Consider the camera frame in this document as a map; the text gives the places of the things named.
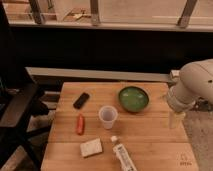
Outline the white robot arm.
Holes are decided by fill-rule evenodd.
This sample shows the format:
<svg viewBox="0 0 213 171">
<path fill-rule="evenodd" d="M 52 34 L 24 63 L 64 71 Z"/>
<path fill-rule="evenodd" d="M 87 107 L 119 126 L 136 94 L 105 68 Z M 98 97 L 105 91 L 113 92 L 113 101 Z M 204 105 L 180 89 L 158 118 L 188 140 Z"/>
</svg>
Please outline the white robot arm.
<svg viewBox="0 0 213 171">
<path fill-rule="evenodd" d="M 178 126 L 185 112 L 192 109 L 198 98 L 213 104 L 213 59 L 190 62 L 179 71 L 179 80 L 167 94 L 166 101 L 172 109 L 169 128 Z"/>
</svg>

